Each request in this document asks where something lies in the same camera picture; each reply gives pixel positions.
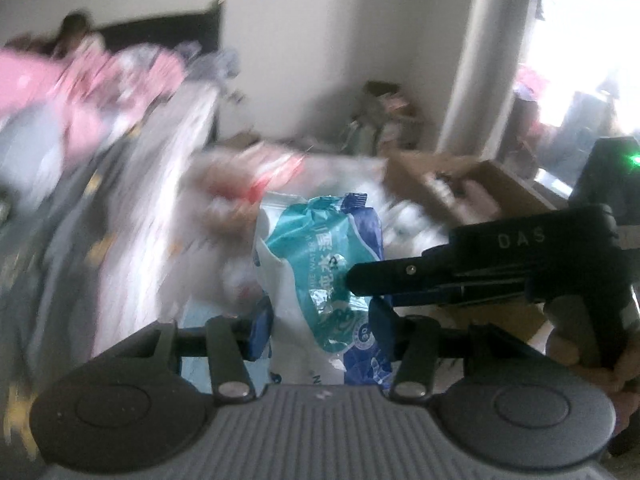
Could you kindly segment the person's right hand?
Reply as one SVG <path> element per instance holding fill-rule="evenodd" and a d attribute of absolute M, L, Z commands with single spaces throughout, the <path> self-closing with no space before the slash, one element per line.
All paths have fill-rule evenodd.
<path fill-rule="evenodd" d="M 639 378 L 638 332 L 628 336 L 626 349 L 612 370 L 580 365 L 576 344 L 565 338 L 559 330 L 551 331 L 546 343 L 546 355 L 608 395 L 616 411 L 616 434 L 630 427 L 631 416 L 639 414 L 639 387 L 630 385 Z"/>

